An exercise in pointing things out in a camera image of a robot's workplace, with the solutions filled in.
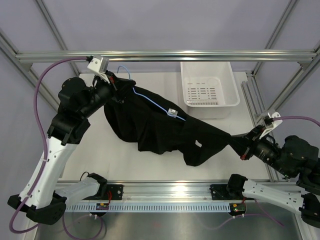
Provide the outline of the black shirt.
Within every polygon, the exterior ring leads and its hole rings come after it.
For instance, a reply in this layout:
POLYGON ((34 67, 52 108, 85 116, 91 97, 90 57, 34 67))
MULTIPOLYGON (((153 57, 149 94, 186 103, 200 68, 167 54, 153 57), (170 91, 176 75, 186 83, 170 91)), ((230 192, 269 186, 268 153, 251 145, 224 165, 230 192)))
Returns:
POLYGON ((180 151, 185 164, 197 167, 230 146, 232 135, 186 114, 179 106, 134 81, 116 78, 116 86, 124 97, 123 103, 110 101, 104 106, 105 117, 114 133, 124 142, 137 143, 140 152, 162 155, 180 151), (133 92, 143 94, 165 109, 178 111, 184 118, 172 118, 160 108, 133 92))

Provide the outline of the light blue wire hanger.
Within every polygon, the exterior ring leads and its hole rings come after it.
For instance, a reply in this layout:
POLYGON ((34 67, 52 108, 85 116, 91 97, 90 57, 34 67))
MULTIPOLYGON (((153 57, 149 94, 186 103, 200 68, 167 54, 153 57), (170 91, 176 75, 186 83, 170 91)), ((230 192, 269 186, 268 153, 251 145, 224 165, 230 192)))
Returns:
MULTIPOLYGON (((119 69, 120 69, 120 68, 125 69, 125 71, 126 71, 127 74, 128 74, 128 79, 131 80, 131 73, 130 73, 130 71, 129 71, 124 65, 119 65, 119 66, 117 67, 117 74, 119 73, 119 69)), ((150 99, 149 97, 147 97, 147 96, 145 96, 145 95, 143 95, 143 94, 141 94, 141 93, 136 92, 135 87, 133 87, 132 90, 133 90, 133 92, 134 92, 137 96, 140 96, 140 97, 146 99, 147 101, 149 101, 150 103, 152 103, 153 105, 155 105, 156 107, 158 107, 159 109, 161 109, 162 111, 164 111, 167 116, 169 116, 169 117, 171 117, 171 118, 175 118, 175 119, 180 119, 180 120, 182 120, 182 121, 184 121, 184 122, 186 121, 184 118, 178 116, 178 111, 177 111, 177 110, 172 109, 172 108, 165 109, 164 107, 162 107, 161 105, 159 105, 158 103, 156 103, 155 101, 153 101, 152 99, 150 99)))

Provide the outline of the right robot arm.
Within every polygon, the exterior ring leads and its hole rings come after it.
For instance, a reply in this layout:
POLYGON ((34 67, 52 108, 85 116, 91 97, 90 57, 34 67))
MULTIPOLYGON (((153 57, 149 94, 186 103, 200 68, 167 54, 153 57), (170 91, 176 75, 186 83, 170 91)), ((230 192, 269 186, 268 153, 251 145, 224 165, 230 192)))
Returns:
POLYGON ((241 160, 257 157, 286 180, 297 178, 296 185, 306 193, 281 191, 240 174, 232 174, 226 186, 228 196, 233 199, 262 200, 299 215, 306 224, 319 228, 319 148, 296 135, 286 137, 284 145, 279 147, 272 136, 263 135, 264 130, 265 127, 258 125, 246 134, 233 136, 230 146, 241 160))

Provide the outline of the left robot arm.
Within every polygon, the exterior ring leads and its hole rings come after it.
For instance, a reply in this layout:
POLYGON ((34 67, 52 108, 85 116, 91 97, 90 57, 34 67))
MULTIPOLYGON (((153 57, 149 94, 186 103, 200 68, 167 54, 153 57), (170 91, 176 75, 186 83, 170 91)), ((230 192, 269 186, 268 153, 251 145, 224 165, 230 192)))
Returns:
POLYGON ((96 75, 92 86, 87 86, 80 77, 69 78, 62 84, 58 112, 44 139, 43 156, 24 190, 8 199, 9 206, 25 213, 37 224, 53 225, 67 207, 86 198, 101 200, 107 195, 108 181, 96 173, 66 188, 56 189, 68 159, 90 127, 89 117, 107 103, 118 102, 124 91, 135 85, 110 71, 106 76, 104 80, 96 75))

